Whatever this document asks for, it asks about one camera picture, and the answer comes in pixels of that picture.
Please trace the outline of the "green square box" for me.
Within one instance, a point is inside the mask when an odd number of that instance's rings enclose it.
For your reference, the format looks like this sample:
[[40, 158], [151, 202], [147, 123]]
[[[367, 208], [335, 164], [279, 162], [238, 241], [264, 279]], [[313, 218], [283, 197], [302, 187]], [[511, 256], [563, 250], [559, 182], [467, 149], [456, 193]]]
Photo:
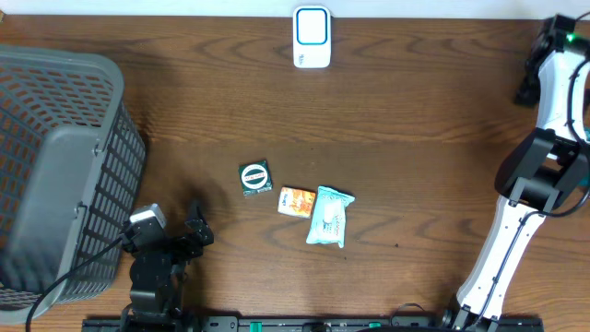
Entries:
[[241, 165], [239, 175], [244, 196], [254, 196], [273, 189], [273, 182], [266, 160]]

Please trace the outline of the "orange tissue packet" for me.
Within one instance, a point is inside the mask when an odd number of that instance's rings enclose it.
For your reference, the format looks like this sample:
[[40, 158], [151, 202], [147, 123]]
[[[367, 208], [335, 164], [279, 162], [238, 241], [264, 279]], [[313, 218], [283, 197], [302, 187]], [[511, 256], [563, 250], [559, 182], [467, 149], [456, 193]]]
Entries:
[[291, 217], [308, 219], [312, 215], [315, 198], [315, 192], [282, 187], [279, 193], [277, 212]]

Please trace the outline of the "light blue wipes packet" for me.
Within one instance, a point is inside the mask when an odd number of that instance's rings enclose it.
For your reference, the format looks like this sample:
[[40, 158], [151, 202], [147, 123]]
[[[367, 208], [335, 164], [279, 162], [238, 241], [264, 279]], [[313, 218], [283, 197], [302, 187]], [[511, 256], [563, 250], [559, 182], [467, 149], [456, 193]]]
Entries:
[[346, 209], [354, 201], [354, 196], [330, 187], [319, 186], [306, 243], [336, 243], [339, 248], [343, 248], [346, 237]]

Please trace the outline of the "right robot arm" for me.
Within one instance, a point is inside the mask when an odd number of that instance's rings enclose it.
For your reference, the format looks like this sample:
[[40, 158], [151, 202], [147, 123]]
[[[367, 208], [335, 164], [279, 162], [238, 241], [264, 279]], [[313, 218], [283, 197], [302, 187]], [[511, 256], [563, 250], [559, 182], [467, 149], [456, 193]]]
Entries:
[[450, 331], [541, 330], [532, 318], [502, 317], [514, 272], [537, 229], [548, 218], [579, 210], [589, 194], [561, 206], [589, 178], [589, 139], [584, 111], [589, 41], [576, 34], [577, 19], [557, 14], [544, 20], [525, 62], [515, 103], [537, 107], [534, 130], [501, 164], [499, 194], [490, 232], [478, 260], [438, 328]]

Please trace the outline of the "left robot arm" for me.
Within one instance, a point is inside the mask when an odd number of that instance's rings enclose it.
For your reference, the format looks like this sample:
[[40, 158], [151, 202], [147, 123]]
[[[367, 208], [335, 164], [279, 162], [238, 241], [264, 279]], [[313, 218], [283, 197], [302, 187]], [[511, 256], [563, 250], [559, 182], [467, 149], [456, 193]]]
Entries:
[[199, 331], [194, 314], [183, 311], [185, 268], [214, 242], [200, 203], [193, 201], [184, 223], [187, 233], [170, 236], [159, 205], [136, 209], [125, 223], [122, 249], [134, 263], [131, 303], [122, 310], [121, 331]]

